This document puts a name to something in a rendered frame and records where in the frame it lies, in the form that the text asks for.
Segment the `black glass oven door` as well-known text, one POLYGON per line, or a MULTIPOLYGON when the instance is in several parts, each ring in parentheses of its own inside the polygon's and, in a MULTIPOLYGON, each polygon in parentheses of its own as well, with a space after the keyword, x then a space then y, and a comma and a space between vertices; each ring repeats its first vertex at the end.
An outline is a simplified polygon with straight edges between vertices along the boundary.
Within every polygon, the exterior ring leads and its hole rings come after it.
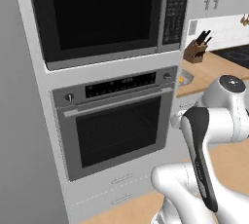
MULTIPOLYGON (((161 96, 69 118, 64 117, 65 111, 90 102, 58 109, 68 179, 75 181, 163 149, 172 97, 173 89, 161 96)), ((101 102, 106 98, 91 102, 101 102)))

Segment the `white counter drawer front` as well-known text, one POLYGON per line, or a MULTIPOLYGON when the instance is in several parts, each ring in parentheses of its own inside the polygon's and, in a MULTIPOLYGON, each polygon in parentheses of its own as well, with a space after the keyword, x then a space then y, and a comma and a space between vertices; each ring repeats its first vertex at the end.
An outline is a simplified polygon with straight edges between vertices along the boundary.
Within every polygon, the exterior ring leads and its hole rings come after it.
POLYGON ((187 110, 195 104, 197 106, 204 106, 204 102, 201 99, 202 96, 203 96, 203 92, 176 97, 174 101, 173 112, 176 113, 180 110, 187 110))

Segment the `black microwave oven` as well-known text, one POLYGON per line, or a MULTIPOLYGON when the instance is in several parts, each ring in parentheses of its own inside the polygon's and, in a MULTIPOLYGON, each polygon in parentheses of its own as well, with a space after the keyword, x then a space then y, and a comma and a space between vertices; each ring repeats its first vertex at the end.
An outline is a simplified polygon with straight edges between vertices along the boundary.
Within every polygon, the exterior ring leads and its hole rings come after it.
POLYGON ((58 70, 178 51, 188 0, 32 0, 42 55, 58 70))

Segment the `wooden knife block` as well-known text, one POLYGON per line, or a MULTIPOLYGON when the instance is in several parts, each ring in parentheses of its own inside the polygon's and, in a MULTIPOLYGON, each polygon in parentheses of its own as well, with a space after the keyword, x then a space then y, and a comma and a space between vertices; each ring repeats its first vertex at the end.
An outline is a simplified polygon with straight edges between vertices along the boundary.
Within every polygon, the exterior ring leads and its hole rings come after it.
POLYGON ((207 49, 207 43, 211 38, 207 38, 210 30, 202 31, 201 34, 194 39, 184 51, 183 59, 189 63, 200 63, 207 49))

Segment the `white tall oven cabinet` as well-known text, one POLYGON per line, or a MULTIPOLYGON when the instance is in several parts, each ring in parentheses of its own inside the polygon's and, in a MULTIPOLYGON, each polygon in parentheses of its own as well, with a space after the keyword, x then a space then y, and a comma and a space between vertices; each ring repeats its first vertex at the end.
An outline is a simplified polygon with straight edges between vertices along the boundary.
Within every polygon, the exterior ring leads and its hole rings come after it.
POLYGON ((111 202, 125 194, 131 193, 132 198, 121 204, 150 192, 152 190, 150 174, 153 167, 167 162, 178 162, 189 157, 183 138, 175 137, 174 129, 169 129, 164 149, 71 182, 67 176, 64 154, 53 113, 51 90, 179 65, 183 54, 174 51, 50 71, 43 62, 31 0, 18 0, 18 4, 69 223, 80 224, 102 211, 120 205, 112 205, 111 202), (132 178, 117 184, 111 183, 115 178, 130 173, 133 173, 132 178))

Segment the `black hob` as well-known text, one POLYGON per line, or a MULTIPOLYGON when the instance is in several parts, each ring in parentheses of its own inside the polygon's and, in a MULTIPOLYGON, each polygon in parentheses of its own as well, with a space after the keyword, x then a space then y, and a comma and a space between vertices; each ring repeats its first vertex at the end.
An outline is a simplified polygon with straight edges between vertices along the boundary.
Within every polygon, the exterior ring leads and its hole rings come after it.
POLYGON ((212 54, 249 69, 249 44, 212 51, 212 54))

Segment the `stainless steel wall oven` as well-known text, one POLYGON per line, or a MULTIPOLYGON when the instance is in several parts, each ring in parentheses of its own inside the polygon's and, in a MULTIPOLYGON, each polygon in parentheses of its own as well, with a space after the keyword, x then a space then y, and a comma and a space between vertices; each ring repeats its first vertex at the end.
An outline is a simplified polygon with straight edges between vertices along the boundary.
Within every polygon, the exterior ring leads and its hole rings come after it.
POLYGON ((84 83, 76 86, 53 90, 52 97, 55 108, 55 116, 57 118, 57 110, 62 107, 87 103, 114 96, 116 94, 120 95, 124 93, 133 93, 155 87, 170 87, 173 89, 174 94, 177 70, 178 68, 176 66, 171 66, 147 72, 121 76, 114 79, 102 80, 94 83, 84 83), (172 76, 172 79, 164 80, 163 75, 165 73, 169 73, 172 76), (65 99, 65 96, 68 93, 72 93, 74 95, 74 99, 71 102, 65 99))

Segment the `grey wall socket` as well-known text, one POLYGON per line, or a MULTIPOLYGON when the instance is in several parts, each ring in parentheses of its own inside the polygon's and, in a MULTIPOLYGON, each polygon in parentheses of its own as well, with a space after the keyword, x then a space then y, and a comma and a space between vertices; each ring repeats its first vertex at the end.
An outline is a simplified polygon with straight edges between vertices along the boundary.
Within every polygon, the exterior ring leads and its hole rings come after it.
POLYGON ((189 27, 189 35, 195 35, 196 34, 196 27, 197 27, 197 19, 190 21, 190 27, 189 27))

